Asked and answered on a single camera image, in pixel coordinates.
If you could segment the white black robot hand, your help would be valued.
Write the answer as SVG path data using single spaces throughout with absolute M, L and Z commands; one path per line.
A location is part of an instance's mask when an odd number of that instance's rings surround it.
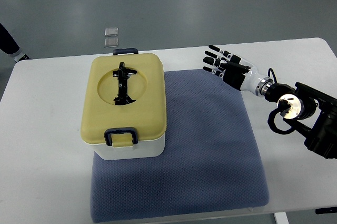
M 203 70 L 222 79 L 224 83 L 239 91 L 249 91 L 256 96 L 264 96 L 267 89 L 276 81 L 269 75 L 261 74 L 258 68 L 233 53 L 209 45 L 203 62 L 208 66 Z

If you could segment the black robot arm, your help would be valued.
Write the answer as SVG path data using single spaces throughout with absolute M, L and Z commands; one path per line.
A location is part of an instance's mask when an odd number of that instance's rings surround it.
M 273 79 L 261 88 L 261 95 L 276 103 L 267 120 L 270 129 L 281 135 L 297 131 L 308 150 L 336 159 L 336 98 L 300 82 L 295 88 L 278 83 L 272 68 L 268 76 Z

